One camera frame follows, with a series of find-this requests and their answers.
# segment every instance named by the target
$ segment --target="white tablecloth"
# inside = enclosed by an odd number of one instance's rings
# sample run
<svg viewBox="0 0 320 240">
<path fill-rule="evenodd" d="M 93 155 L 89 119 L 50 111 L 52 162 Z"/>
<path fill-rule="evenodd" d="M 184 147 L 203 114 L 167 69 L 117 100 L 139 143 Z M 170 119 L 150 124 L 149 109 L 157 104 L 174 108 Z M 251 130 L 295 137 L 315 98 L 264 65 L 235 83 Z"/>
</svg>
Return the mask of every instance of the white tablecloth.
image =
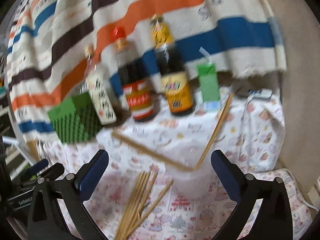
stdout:
<svg viewBox="0 0 320 240">
<path fill-rule="evenodd" d="M 222 90 L 221 94 L 224 101 L 228 96 L 227 90 Z M 196 140 L 205 147 L 219 113 L 205 113 L 198 107 L 190 116 L 173 118 L 166 103 L 162 101 L 162 104 L 162 110 L 154 120 L 136 124 L 130 119 L 118 128 L 118 132 L 159 153 L 168 152 L 171 147 L 188 140 Z M 111 130 L 102 130 L 96 136 L 97 142 L 87 144 L 46 143 L 42 145 L 40 153 L 52 163 L 62 163 L 66 169 L 65 175 L 69 172 L 76 173 L 83 164 L 90 161 L 98 149 L 105 149 L 109 153 L 109 166 L 91 199 L 85 202 L 85 206 L 103 233 L 112 239 L 137 174 L 149 170 L 159 172 L 151 194 L 151 202 L 156 199 L 170 178 L 165 174 L 163 163 L 147 155 L 138 154 L 136 149 L 112 139 L 110 133 Z M 309 209 L 298 200 L 296 185 L 287 172 L 271 171 L 276 164 L 283 139 L 284 119 L 277 96 L 273 96 L 268 103 L 254 100 L 246 102 L 234 98 L 212 150 L 221 149 L 244 173 L 251 172 L 258 179 L 272 180 L 276 176 L 284 179 L 292 208 L 294 239 L 298 239 L 311 223 Z M 261 202 L 257 201 L 240 236 L 250 231 L 260 204 Z M 235 205 L 213 173 L 208 193 L 201 199 L 190 201 L 171 187 L 131 238 L 211 239 L 227 220 Z M 63 204 L 61 208 L 71 232 L 78 236 Z"/>
</svg>

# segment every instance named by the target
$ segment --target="sauce bottle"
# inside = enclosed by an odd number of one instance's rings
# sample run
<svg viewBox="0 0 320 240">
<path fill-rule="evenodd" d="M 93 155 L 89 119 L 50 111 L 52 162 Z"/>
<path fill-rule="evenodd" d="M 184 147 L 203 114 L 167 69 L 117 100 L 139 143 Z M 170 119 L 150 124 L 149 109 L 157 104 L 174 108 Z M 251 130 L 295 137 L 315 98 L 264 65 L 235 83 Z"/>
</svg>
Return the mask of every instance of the sauce bottle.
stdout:
<svg viewBox="0 0 320 240">
<path fill-rule="evenodd" d="M 173 115 L 183 116 L 194 111 L 194 101 L 180 53 L 162 15 L 150 18 L 157 64 L 163 92 Z"/>
<path fill-rule="evenodd" d="M 136 122 L 149 121 L 155 112 L 147 82 L 144 80 L 144 66 L 137 60 L 134 44 L 127 40 L 124 28 L 115 28 L 111 36 L 115 40 L 118 75 L 133 118 Z"/>
<path fill-rule="evenodd" d="M 85 90 L 88 90 L 94 108 L 97 112 L 102 125 L 116 122 L 117 117 L 110 102 L 103 81 L 103 69 L 95 63 L 93 57 L 93 47 L 87 46 L 84 50 L 87 60 L 87 68 L 85 70 Z"/>
</svg>

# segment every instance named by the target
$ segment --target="screw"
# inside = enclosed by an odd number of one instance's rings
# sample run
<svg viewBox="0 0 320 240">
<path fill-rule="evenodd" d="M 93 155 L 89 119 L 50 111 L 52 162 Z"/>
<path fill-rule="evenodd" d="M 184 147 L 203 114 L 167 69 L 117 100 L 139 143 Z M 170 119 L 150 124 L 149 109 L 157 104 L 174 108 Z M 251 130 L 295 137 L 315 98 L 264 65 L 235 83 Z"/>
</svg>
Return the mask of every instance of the screw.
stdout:
<svg viewBox="0 0 320 240">
<path fill-rule="evenodd" d="M 253 179 L 254 179 L 254 176 L 253 176 L 252 174 L 248 173 L 248 174 L 245 175 L 245 178 L 246 178 L 247 180 L 253 180 Z"/>
<path fill-rule="evenodd" d="M 44 178 L 38 179 L 38 183 L 39 183 L 39 184 L 44 183 Z"/>
<path fill-rule="evenodd" d="M 282 180 L 280 177 L 276 177 L 276 181 L 277 181 L 278 183 L 282 183 L 282 182 L 283 182 L 283 180 Z"/>
<path fill-rule="evenodd" d="M 69 173 L 66 178 L 67 180 L 72 180 L 75 177 L 75 175 L 73 173 Z"/>
</svg>

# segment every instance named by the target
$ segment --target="yellow bottle cap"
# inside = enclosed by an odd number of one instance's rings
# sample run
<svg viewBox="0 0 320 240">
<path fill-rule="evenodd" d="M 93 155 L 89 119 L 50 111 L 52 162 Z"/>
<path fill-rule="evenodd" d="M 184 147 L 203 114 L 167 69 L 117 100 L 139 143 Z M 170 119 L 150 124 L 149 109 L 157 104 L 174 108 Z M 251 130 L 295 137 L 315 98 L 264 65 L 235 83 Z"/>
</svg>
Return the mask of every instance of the yellow bottle cap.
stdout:
<svg viewBox="0 0 320 240">
<path fill-rule="evenodd" d="M 150 22 L 153 23 L 155 21 L 159 21 L 159 22 L 162 22 L 163 21 L 163 15 L 161 14 L 155 14 L 153 16 L 150 17 Z"/>
<path fill-rule="evenodd" d="M 92 56 L 92 55 L 93 55 L 93 45 L 92 45 L 92 44 L 87 45 L 87 46 L 84 48 L 84 54 L 85 54 L 85 57 L 88 57 L 88 56 Z"/>
</svg>

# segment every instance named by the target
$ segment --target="green carton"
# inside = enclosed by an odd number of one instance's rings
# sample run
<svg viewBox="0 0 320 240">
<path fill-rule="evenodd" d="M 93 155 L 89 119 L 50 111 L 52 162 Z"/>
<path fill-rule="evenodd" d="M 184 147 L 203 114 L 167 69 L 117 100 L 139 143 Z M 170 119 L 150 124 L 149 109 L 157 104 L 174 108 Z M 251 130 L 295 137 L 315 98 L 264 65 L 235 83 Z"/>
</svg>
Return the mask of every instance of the green carton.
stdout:
<svg viewBox="0 0 320 240">
<path fill-rule="evenodd" d="M 102 128 L 88 92 L 64 100 L 48 116 L 63 143 L 87 141 Z"/>
<path fill-rule="evenodd" d="M 202 90 L 204 109 L 216 111 L 221 109 L 218 76 L 214 63 L 202 63 L 197 66 L 198 79 Z"/>
</svg>

